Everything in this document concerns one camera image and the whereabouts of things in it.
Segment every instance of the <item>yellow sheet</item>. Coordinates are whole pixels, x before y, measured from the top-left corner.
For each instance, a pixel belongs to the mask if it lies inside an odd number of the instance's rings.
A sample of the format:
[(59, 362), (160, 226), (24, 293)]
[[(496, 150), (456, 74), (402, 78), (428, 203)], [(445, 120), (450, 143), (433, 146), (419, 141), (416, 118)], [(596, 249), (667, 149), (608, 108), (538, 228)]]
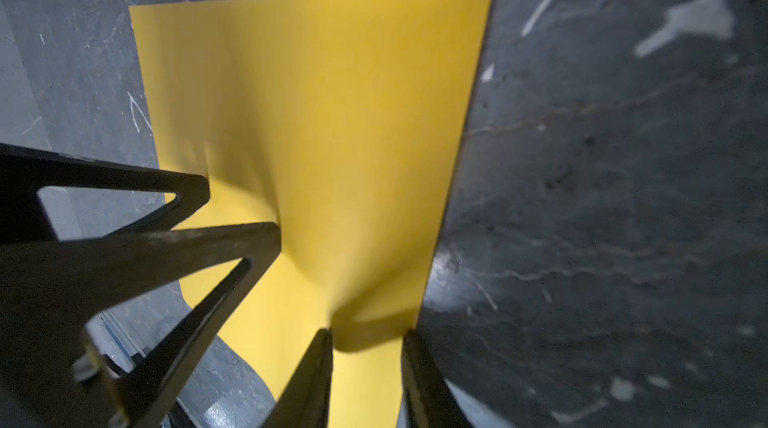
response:
[[(208, 176), (182, 227), (277, 221), (220, 336), (279, 396), (333, 328), (330, 425), (395, 425), (490, 0), (130, 9), (160, 167)], [(181, 280), (194, 306), (234, 266)]]

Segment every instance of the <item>concrete floor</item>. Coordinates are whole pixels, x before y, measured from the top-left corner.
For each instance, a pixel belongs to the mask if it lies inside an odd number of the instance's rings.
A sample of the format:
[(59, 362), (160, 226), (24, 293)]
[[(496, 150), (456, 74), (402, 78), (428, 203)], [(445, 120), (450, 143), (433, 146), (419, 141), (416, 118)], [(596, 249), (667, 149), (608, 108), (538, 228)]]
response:
[[(0, 1), (0, 141), (156, 166), (128, 6), (180, 0)], [(477, 426), (768, 422), (766, 39), (768, 0), (494, 1), (418, 327)], [(160, 199), (45, 202), (87, 237)], [(114, 311), (138, 349), (163, 290)], [(253, 425), (217, 343), (185, 403)]]

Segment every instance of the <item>white scratch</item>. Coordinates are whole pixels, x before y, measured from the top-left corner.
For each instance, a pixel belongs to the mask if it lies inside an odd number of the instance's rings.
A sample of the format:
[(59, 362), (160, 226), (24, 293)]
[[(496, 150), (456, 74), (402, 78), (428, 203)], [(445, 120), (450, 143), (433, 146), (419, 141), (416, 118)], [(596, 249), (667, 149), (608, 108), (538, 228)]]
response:
[(480, 81), (482, 81), (483, 83), (490, 83), (491, 81), (493, 81), (493, 68), (495, 66), (496, 66), (495, 64), (491, 63), (490, 66), (485, 68), (485, 70), (480, 75)]
[(525, 26), (523, 26), (523, 30), (520, 31), (521, 38), (528, 36), (528, 33), (531, 32), (534, 24), (536, 24), (536, 21), (542, 16), (544, 10), (546, 10), (551, 3), (552, 0), (542, 0), (542, 2), (538, 4), (536, 9), (533, 11), (533, 14), (531, 14), (530, 19), (528, 19), (528, 22), (525, 23)]
[(136, 114), (134, 113), (134, 104), (136, 104), (136, 101), (134, 101), (134, 97), (128, 93), (128, 97), (130, 98), (130, 117), (134, 119), (134, 126), (136, 126), (136, 132), (140, 133), (139, 125), (136, 122)]
[(557, 411), (552, 411), (551, 414), (552, 418), (554, 418), (554, 420), (558, 423), (562, 425), (570, 425), (571, 423), (576, 423), (587, 415), (602, 410), (606, 406), (608, 406), (608, 401), (605, 401), (602, 398), (598, 398), (598, 400), (594, 403), (587, 405), (573, 413), (559, 413)]
[(718, 40), (734, 37), (736, 19), (726, 0), (689, 0), (667, 9), (666, 21), (634, 47), (636, 58), (644, 58), (683, 34), (709, 36)]
[(493, 308), (494, 311), (498, 311), (498, 305), (494, 302), (493, 298), (491, 298), (491, 295), (488, 294), (488, 291), (486, 291), (485, 288), (483, 288), (482, 285), (477, 281), (475, 281), (475, 284), (477, 285), (478, 289), (482, 291), (483, 296), (485, 296), (485, 299), (488, 301), (488, 304), (491, 305), (491, 308)]
[(40, 116), (38, 116), (38, 117), (37, 117), (37, 119), (35, 119), (35, 120), (32, 122), (32, 124), (31, 124), (31, 125), (29, 125), (29, 127), (28, 127), (27, 129), (25, 129), (25, 130), (24, 130), (24, 132), (22, 133), (22, 135), (26, 135), (26, 134), (27, 134), (29, 131), (31, 131), (31, 130), (32, 130), (32, 128), (33, 128), (33, 127), (34, 127), (34, 126), (35, 126), (35, 125), (38, 123), (38, 121), (40, 121), (40, 120), (41, 120), (41, 117), (40, 117)]
[[(147, 123), (147, 126), (149, 127), (149, 131), (154, 133), (154, 130), (152, 129), (152, 125), (149, 124), (149, 119), (147, 119), (147, 117), (144, 115), (144, 112), (139, 107), (139, 103), (136, 102), (136, 100), (134, 99), (133, 96), (130, 95), (130, 93), (128, 93), (128, 97), (130, 98), (130, 114), (134, 116), (134, 125), (136, 125), (136, 116), (134, 115), (134, 105), (135, 105), (136, 109), (139, 110), (139, 114), (141, 115), (141, 117), (144, 118), (144, 123)], [(138, 133), (138, 131), (139, 131), (139, 126), (136, 125), (136, 132)]]
[(622, 380), (614, 376), (610, 381), (610, 395), (622, 403), (626, 403), (634, 398), (635, 387), (629, 380)]
[(753, 337), (755, 336), (755, 327), (743, 324), (740, 327), (736, 327), (736, 332), (743, 337)]
[(648, 381), (649, 385), (656, 386), (662, 390), (668, 390), (672, 387), (672, 384), (669, 382), (669, 380), (661, 375), (647, 375), (645, 380)]
[(140, 213), (141, 210), (139, 209), (139, 206), (136, 204), (136, 200), (134, 199), (134, 194), (136, 194), (136, 191), (131, 190), (130, 191), (130, 202), (134, 204), (134, 209), (137, 213)]

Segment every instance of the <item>black metal bar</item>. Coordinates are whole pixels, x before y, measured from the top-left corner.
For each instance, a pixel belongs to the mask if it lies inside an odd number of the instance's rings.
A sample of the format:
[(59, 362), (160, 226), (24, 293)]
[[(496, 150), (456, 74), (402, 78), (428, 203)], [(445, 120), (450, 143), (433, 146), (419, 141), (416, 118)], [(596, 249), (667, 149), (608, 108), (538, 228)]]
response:
[[(122, 227), (117, 233), (169, 230), (210, 199), (207, 179), (197, 174), (174, 173), (0, 144), (0, 192), (36, 197), (38, 190), (46, 186), (176, 194), (171, 202)], [(44, 230), (35, 229), (42, 222), (32, 227), (17, 224), (16, 221), (24, 216), (35, 216), (34, 211), (9, 201), (0, 200), (0, 213), (3, 215), (0, 218), (0, 243), (50, 239), (45, 237)]]
[[(238, 286), (225, 284), (226, 289), (215, 290), (218, 301), (209, 316), (198, 317), (198, 311), (182, 322), (181, 332), (191, 338), (182, 340), (175, 330), (160, 348), (183, 346), (176, 353), (186, 369), (191, 361), (185, 357), (192, 360), (207, 346), (206, 338), (234, 308), (230, 303), (253, 286), (258, 270), (269, 266), (279, 252), (280, 229), (273, 223), (1, 246), (5, 283), (0, 285), (0, 350), (5, 356), (0, 356), (0, 383), (50, 426), (101, 427), (110, 420), (120, 426), (120, 419), (116, 423), (113, 418), (114, 393), (110, 395), (103, 384), (75, 380), (89, 376), (89, 363), (94, 372), (103, 368), (98, 354), (82, 359), (86, 321), (102, 309), (197, 270), (250, 257), (256, 271), (245, 273), (241, 268), (228, 277), (227, 283), (237, 281)], [(108, 378), (106, 386), (113, 386), (108, 372), (101, 373), (102, 379)], [(183, 385), (183, 370), (171, 370), (170, 375), (174, 390), (178, 383)]]
[(321, 329), (312, 338), (283, 395), (261, 428), (325, 428), (328, 426), (333, 340)]
[(240, 261), (133, 371), (117, 381), (119, 401), (131, 426), (158, 426), (216, 333), (273, 260)]
[[(141, 357), (140, 354), (136, 354), (136, 355), (138, 356), (138, 362), (140, 362), (143, 358)], [(122, 367), (120, 367), (120, 365), (116, 364), (114, 360), (112, 360), (109, 356), (104, 355), (104, 356), (101, 356), (101, 358), (104, 359), (104, 363), (116, 375), (125, 376), (128, 374), (125, 370), (122, 369)], [(168, 420), (170, 421), (170, 428), (197, 428), (195, 423), (192, 421), (191, 418), (189, 418), (189, 415), (187, 415), (187, 412), (184, 411), (184, 408), (181, 407), (181, 404), (179, 404), (177, 400), (168, 411)]]
[(402, 381), (410, 428), (472, 428), (414, 330), (402, 341)]

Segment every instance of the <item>yellow paper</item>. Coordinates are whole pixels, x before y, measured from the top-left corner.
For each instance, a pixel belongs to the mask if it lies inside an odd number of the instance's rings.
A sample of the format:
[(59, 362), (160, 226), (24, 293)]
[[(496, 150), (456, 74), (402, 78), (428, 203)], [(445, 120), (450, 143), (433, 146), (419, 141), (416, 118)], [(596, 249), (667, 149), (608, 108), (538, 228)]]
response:
[[(182, 227), (277, 221), (283, 253), (219, 335), (278, 397), (332, 326), (330, 425), (395, 425), (490, 0), (218, 0), (130, 9)], [(181, 280), (194, 306), (234, 266)]]

